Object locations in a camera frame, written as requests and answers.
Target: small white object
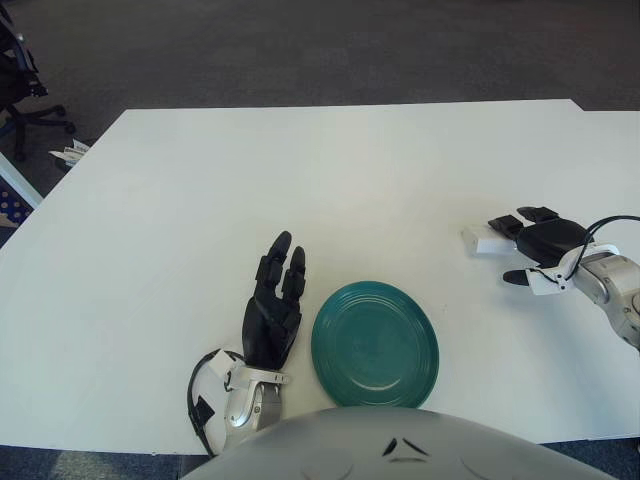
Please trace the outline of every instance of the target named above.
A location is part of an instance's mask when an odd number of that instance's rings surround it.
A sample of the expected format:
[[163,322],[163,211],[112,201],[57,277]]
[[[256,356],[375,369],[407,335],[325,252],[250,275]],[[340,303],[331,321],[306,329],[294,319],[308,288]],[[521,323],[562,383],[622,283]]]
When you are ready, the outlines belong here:
[[227,352],[221,348],[209,361],[207,366],[213,370],[213,373],[215,373],[218,378],[225,380],[227,373],[231,370],[234,363],[235,360],[227,355]]
[[64,147],[64,153],[80,160],[84,156],[85,152],[83,152],[82,150],[71,148],[71,147]]
[[89,151],[89,146],[85,145],[82,142],[79,142],[78,140],[76,140],[75,138],[73,139],[73,148],[76,150],[80,150],[83,153],[87,153]]
[[509,255],[515,252],[516,244],[500,235],[488,225],[474,225],[465,227],[462,239],[471,255]]
[[54,157],[61,158],[65,162],[73,163],[74,165],[78,162],[78,160],[80,160],[80,157],[77,157],[77,156],[74,156],[74,155],[70,155],[68,153],[56,152],[56,151],[53,151],[53,150],[50,150],[49,153],[51,155],[53,155]]

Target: green plate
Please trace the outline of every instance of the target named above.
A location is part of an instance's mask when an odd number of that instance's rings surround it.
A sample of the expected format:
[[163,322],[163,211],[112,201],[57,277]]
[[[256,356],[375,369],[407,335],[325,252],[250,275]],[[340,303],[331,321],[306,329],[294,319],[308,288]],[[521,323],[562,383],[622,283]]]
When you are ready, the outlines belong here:
[[422,309],[380,282],[331,295],[311,336],[318,379],[342,406],[419,407],[438,376],[438,342]]

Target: gray carpet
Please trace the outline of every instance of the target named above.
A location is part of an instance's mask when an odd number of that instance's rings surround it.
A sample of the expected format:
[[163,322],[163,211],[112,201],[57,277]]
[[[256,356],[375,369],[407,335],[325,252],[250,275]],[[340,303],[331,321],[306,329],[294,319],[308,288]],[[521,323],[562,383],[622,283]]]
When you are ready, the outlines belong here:
[[[572,98],[640,109],[636,0],[14,0],[50,96],[77,138],[127,108],[344,105]],[[0,139],[12,158],[13,137]],[[62,178],[27,132],[18,168],[42,193]],[[633,440],[554,444],[640,478]],[[193,459],[0,447],[2,479],[173,479]]]

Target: wire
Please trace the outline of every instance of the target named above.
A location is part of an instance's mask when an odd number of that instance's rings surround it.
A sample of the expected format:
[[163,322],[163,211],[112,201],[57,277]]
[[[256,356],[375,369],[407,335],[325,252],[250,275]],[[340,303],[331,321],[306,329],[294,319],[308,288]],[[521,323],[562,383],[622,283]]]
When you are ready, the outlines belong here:
[[[209,442],[207,440],[207,435],[205,434],[204,431],[204,424],[202,424],[200,422],[200,418],[198,416],[198,412],[196,411],[196,406],[193,403],[193,383],[196,379],[196,375],[198,374],[198,371],[209,361],[211,360],[213,357],[215,357],[216,353],[218,353],[220,351],[220,349],[218,348],[217,350],[214,350],[211,353],[207,353],[204,357],[202,357],[200,359],[200,361],[196,364],[196,366],[193,368],[193,372],[191,373],[191,378],[189,379],[189,386],[187,387],[187,412],[189,414],[189,420],[191,420],[191,426],[193,426],[193,430],[196,432],[196,435],[198,435],[198,438],[200,439],[200,441],[202,442],[202,445],[204,445],[205,450],[207,451],[207,453],[209,454],[209,456],[211,458],[215,457],[215,453],[213,453],[213,449],[211,448],[211,446],[209,445]],[[230,352],[228,350],[225,350],[225,353],[227,355],[229,355],[234,361],[235,360],[242,360],[244,361],[244,357],[242,355],[240,355],[239,353],[236,352]]]
[[573,268],[571,269],[571,272],[569,272],[569,275],[565,277],[565,280],[569,280],[578,271],[578,267],[580,266],[582,257],[584,257],[584,253],[586,252],[587,247],[589,246],[589,243],[591,242],[591,240],[593,240],[593,236],[595,235],[595,233],[605,225],[608,225],[609,223],[615,222],[617,220],[635,220],[636,222],[640,222],[640,217],[637,217],[635,215],[614,215],[612,217],[602,218],[597,222],[595,222],[594,224],[590,225],[589,228],[587,228],[587,233],[585,233],[584,240],[582,242],[583,243],[582,250],[580,250],[580,255],[578,255],[576,262],[573,264]]
[[546,278],[547,280],[549,280],[552,283],[558,283],[557,280],[551,278],[549,275],[547,275],[546,273],[544,273],[542,270],[538,269],[538,268],[530,268],[529,269],[530,272],[536,272],[539,273],[540,275],[542,275],[544,278]]

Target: office chair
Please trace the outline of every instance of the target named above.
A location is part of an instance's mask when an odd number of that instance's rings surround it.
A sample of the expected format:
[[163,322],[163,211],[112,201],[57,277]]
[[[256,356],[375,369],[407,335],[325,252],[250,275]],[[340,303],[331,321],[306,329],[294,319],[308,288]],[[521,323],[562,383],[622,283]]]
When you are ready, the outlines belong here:
[[13,29],[11,17],[0,5],[0,111],[6,110],[9,117],[0,128],[0,137],[16,132],[14,160],[25,160],[24,141],[27,125],[47,127],[64,127],[65,132],[74,133],[76,127],[66,120],[47,120],[42,117],[56,114],[66,115],[62,105],[39,110],[37,112],[22,113],[15,104],[28,96],[43,97],[48,94],[37,76],[38,69],[33,63],[31,53],[24,46],[22,35]]

